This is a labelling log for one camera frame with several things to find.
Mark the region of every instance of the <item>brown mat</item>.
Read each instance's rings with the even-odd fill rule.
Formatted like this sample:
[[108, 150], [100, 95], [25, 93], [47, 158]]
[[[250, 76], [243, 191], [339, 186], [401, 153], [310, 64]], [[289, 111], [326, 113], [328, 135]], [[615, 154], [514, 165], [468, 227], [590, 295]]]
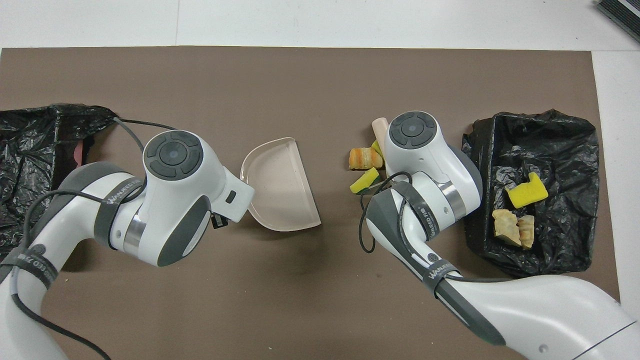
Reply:
[[[323, 221], [277, 233], [247, 213], [239, 224], [210, 228], [192, 255], [160, 269], [83, 243], [87, 266], [60, 275], [43, 314], [113, 359], [522, 359], [473, 335], [391, 254], [360, 250], [360, 206], [348, 186], [361, 173], [346, 170], [348, 151], [373, 142], [372, 120], [408, 110], [433, 114], [455, 146], [474, 120], [500, 111], [555, 108], [600, 129], [586, 52], [3, 49], [0, 108], [54, 102], [194, 131], [236, 175], [254, 147], [291, 136]], [[133, 129], [144, 142], [159, 131]], [[143, 174], [121, 129], [104, 133], [90, 157]], [[600, 166], [595, 258], [576, 276], [618, 299]], [[467, 276], [502, 275], [466, 248], [462, 223], [430, 245]], [[71, 359], [95, 358], [56, 339]]]

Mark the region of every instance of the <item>black trash bag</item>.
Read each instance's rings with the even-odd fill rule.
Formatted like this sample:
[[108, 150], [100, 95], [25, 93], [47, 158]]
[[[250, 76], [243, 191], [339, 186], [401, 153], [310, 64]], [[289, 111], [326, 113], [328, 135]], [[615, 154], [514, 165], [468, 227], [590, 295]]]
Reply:
[[[598, 209], [598, 137], [587, 120], [549, 110], [498, 113], [463, 136], [463, 152], [483, 178], [480, 208], [465, 217], [467, 246], [513, 277], [585, 271], [591, 265]], [[515, 209], [506, 188], [539, 175], [549, 196]], [[493, 236], [492, 211], [535, 217], [531, 250]]]
[[[92, 135], [113, 123], [116, 113], [101, 106], [53, 104], [0, 111], [0, 260], [22, 239], [24, 215], [31, 203], [77, 167], [74, 151], [83, 141], [83, 160]], [[37, 207], [32, 225], [50, 199]]]

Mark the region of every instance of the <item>bread piece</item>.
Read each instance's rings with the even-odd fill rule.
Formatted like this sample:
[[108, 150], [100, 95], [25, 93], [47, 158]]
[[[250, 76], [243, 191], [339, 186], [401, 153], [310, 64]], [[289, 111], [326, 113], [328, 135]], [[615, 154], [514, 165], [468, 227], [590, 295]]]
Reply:
[[518, 218], [509, 210], [497, 209], [492, 213], [493, 235], [508, 245], [522, 246], [520, 231], [518, 230]]
[[381, 168], [382, 157], [371, 147], [358, 147], [349, 151], [349, 170]]
[[522, 248], [526, 250], [530, 250], [533, 246], [534, 219], [532, 215], [525, 215], [518, 219], [520, 243], [522, 243]]

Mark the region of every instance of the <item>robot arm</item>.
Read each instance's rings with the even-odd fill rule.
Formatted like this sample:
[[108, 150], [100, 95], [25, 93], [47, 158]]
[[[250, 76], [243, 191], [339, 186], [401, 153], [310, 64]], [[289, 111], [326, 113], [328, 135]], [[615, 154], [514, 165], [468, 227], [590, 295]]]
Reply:
[[[431, 115], [413, 111], [389, 127], [387, 170], [413, 175], [371, 199], [365, 215], [376, 241], [492, 345], [529, 359], [640, 359], [640, 325], [591, 283], [560, 275], [466, 279], [426, 244], [475, 210], [481, 189], [477, 169], [445, 145], [432, 122]], [[430, 140], [414, 140], [418, 130], [432, 132], [423, 136]]]
[[[187, 131], [158, 134], [145, 147], [143, 161], [147, 186], [130, 201], [127, 196], [143, 186], [141, 179], [105, 162], [74, 170], [60, 189], [102, 201], [57, 195], [32, 230], [29, 250], [16, 261], [48, 261], [45, 271], [53, 280], [76, 245], [95, 238], [151, 265], [166, 266], [195, 248], [212, 214], [237, 222], [253, 197], [253, 189], [223, 167], [205, 141]], [[4, 274], [7, 269], [0, 267]], [[0, 279], [0, 358], [66, 359], [47, 330], [12, 300], [12, 293], [18, 293], [39, 314], [48, 286], [31, 272], [13, 269]]]

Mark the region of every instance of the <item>white tile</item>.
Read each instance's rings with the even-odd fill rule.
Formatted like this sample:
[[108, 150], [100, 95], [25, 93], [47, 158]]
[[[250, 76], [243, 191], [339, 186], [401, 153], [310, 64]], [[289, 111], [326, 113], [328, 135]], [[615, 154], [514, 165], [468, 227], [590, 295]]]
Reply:
[[622, 306], [640, 318], [640, 51], [593, 53]]
[[640, 50], [592, 0], [180, 0], [177, 44]]
[[0, 47], [174, 45], [178, 0], [0, 1]]

